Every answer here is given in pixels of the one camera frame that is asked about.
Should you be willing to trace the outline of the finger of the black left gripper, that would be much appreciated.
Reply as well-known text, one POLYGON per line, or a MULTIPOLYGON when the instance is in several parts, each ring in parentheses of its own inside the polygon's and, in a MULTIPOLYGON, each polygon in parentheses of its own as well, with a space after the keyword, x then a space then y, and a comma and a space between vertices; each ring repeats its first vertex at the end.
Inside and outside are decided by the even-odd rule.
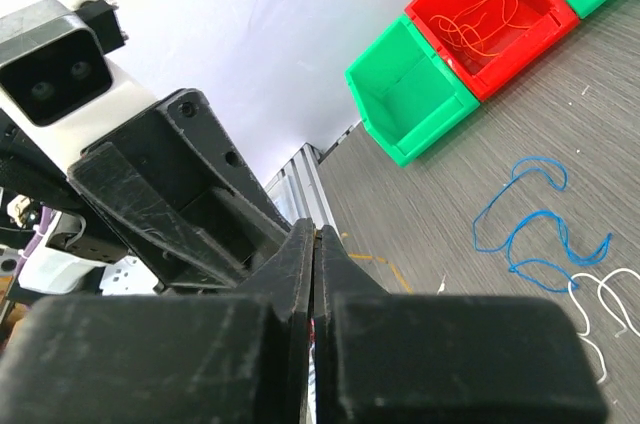
POLYGON ((234 288, 291 226, 204 94, 181 89, 89 145, 70 184, 166 288, 234 288))

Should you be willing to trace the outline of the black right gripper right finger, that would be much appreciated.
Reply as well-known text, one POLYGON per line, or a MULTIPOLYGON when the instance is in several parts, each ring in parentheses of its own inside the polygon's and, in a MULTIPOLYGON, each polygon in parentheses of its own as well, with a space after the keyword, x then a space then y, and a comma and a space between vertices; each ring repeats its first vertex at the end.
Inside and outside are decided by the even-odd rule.
POLYGON ((324 227, 314 252, 321 423, 603 423, 569 316, 529 296, 392 294, 324 227))

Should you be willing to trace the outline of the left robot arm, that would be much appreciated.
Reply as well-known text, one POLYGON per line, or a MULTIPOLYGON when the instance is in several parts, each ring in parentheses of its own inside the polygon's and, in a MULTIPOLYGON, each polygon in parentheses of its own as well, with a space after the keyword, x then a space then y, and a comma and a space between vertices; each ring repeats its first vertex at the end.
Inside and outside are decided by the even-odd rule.
POLYGON ((205 96, 181 89, 122 122, 75 120, 40 144, 1 118, 1 184, 36 216, 17 272, 61 295, 101 270, 116 289, 234 288, 273 257, 289 223, 246 165, 205 96))

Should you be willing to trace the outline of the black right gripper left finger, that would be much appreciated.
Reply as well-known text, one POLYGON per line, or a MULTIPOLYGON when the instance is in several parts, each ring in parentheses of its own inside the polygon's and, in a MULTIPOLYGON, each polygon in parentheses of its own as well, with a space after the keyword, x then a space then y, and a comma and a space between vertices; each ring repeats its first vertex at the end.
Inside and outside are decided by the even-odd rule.
POLYGON ((314 226, 217 295, 40 300, 1 359, 5 423, 296 423, 314 226))

